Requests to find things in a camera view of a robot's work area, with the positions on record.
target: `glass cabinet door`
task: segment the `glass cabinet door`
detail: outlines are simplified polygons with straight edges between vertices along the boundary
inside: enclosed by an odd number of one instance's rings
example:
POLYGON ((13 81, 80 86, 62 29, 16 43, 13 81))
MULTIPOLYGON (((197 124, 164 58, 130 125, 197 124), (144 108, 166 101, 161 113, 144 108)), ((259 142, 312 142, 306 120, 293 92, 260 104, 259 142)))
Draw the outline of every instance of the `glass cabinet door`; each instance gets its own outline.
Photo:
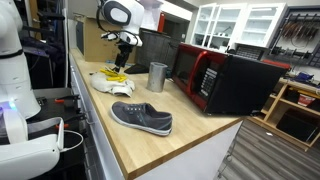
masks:
POLYGON ((205 46, 206 41, 208 41, 209 28, 212 28, 212 16, 215 11, 215 7, 215 3, 200 6, 190 44, 205 46))
POLYGON ((220 5, 217 11, 214 27, 210 33, 208 48, 225 51, 231 43, 230 39, 234 30, 238 27, 239 17, 244 13, 246 4, 220 5))
POLYGON ((267 47, 284 14, 285 3, 250 5, 239 43, 267 47))

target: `gray sneaker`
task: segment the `gray sneaker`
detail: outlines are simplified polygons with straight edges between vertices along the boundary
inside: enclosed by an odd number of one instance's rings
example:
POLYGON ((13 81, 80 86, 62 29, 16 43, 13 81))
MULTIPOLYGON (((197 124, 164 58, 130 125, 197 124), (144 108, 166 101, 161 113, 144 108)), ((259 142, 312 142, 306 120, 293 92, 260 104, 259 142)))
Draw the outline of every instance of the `gray sneaker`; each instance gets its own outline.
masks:
POLYGON ((167 112, 158 112, 148 103, 126 104, 115 102, 111 114, 118 123, 136 129, 148 131, 160 136, 171 132, 172 116, 167 112))

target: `stainless steel cup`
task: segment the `stainless steel cup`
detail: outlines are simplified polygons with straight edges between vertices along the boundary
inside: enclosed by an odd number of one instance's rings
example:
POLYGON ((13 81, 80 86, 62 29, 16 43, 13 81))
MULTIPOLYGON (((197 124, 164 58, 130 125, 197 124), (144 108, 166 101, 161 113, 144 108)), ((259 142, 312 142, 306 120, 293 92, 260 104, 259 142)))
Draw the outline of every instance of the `stainless steel cup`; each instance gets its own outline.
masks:
POLYGON ((151 62, 149 69, 149 77, 147 89, 152 92, 162 92, 164 80, 166 78, 167 65, 151 62))

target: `blue light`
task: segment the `blue light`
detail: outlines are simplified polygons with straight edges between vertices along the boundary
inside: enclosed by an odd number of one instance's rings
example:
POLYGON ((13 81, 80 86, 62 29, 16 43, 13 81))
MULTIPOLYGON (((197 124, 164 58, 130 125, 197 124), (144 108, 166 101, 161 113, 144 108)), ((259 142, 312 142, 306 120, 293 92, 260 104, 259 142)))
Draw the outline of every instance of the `blue light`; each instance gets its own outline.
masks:
POLYGON ((10 106, 10 108, 11 108, 12 110, 17 111, 17 107, 16 107, 16 105, 14 104, 14 102, 9 101, 9 106, 10 106))

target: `microwave handle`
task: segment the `microwave handle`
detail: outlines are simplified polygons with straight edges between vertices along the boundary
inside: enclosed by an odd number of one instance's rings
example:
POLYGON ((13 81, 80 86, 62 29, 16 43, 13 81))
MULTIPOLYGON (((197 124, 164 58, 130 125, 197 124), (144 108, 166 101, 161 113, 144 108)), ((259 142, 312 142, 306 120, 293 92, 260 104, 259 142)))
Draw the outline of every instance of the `microwave handle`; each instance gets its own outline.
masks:
POLYGON ((189 77, 190 81, 189 81, 189 83, 187 85, 187 92, 188 92, 189 95, 192 94, 192 89, 191 89, 192 88, 192 82, 193 82, 194 76, 195 76, 195 74, 196 74, 196 72, 197 72, 197 70, 199 68, 200 60, 203 59, 203 57, 205 57, 207 55, 207 53, 208 53, 208 51, 202 51, 198 55, 198 57, 196 59, 196 62, 194 63, 194 66, 192 68, 192 71, 191 71, 191 74, 190 74, 190 77, 189 77))

